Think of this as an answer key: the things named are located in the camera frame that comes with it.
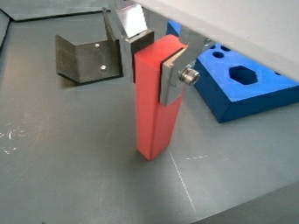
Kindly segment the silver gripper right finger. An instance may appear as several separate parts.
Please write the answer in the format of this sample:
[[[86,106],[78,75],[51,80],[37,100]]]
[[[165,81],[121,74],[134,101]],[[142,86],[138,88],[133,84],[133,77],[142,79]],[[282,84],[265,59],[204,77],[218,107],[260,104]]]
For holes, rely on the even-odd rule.
[[[216,42],[193,31],[182,27],[180,42],[188,45],[181,48],[163,62],[161,103],[170,106],[180,97],[184,85],[194,85],[201,77],[194,69],[198,56],[205,53]]]

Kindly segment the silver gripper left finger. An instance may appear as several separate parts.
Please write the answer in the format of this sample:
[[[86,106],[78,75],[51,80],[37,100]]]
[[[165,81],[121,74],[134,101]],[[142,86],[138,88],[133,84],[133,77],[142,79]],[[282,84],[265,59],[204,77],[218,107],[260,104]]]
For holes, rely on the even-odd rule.
[[[137,81],[135,54],[155,42],[155,32],[147,28],[146,14],[133,0],[114,0],[122,31],[122,56],[126,75]]]

